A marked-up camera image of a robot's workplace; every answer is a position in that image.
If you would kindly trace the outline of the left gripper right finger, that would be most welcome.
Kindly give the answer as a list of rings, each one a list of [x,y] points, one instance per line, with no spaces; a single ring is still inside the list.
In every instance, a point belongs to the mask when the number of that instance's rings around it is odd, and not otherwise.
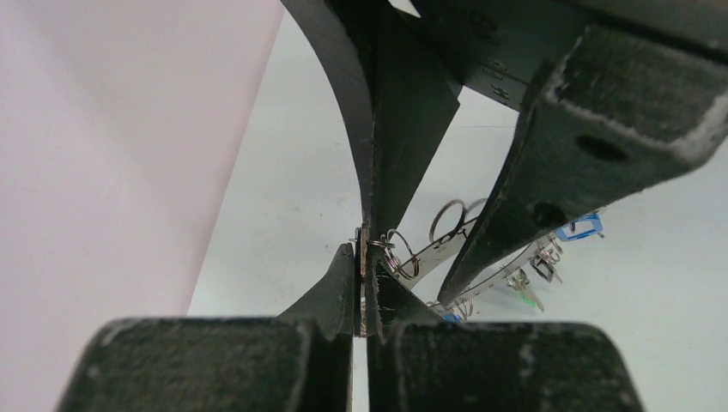
[[[641,411],[616,346],[579,323],[452,323],[365,258],[372,411]]]

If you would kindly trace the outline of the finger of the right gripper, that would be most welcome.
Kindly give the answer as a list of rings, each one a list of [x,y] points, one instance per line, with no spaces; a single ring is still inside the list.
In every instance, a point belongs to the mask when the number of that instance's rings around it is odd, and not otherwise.
[[[362,228],[403,219],[459,108],[459,82],[387,1],[286,1],[322,65],[349,139]]]
[[[702,167],[727,135],[727,66],[600,25],[528,87],[513,144],[438,294],[596,209]]]

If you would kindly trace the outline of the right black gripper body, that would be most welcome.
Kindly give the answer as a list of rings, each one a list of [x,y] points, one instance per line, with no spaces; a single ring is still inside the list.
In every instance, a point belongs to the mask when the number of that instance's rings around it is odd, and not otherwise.
[[[512,109],[552,64],[551,97],[586,112],[727,110],[724,1],[414,1],[404,19],[466,87]]]

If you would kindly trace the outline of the large metal keyring with keys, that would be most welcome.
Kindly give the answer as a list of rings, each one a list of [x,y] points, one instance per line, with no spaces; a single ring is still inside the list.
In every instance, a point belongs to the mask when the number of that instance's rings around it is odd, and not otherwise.
[[[484,198],[471,204],[466,204],[460,199],[452,199],[446,203],[430,226],[429,244],[417,253],[412,251],[406,238],[394,228],[385,232],[379,239],[369,241],[368,244],[384,253],[387,269],[393,277],[406,288],[412,289],[426,275],[459,252],[476,224],[476,218],[470,218],[469,213],[485,203]],[[458,223],[452,230],[435,238],[435,229],[440,218],[449,208],[456,205],[461,208]],[[601,216],[596,210],[558,227],[501,259],[499,263],[488,267],[486,277],[459,293],[452,303],[443,304],[435,300],[428,302],[426,306],[448,322],[463,323],[474,312],[473,300],[497,282],[504,281],[510,289],[519,294],[524,303],[543,311],[543,303],[533,291],[525,268],[530,266],[532,271],[546,282],[554,280],[561,282],[562,279],[555,267],[563,255],[561,244],[593,237],[603,238],[603,236]]]

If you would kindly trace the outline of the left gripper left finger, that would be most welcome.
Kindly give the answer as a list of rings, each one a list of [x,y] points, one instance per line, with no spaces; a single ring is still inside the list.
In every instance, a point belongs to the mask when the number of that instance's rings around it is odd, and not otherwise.
[[[355,253],[275,317],[120,318],[80,357],[60,411],[348,411]]]

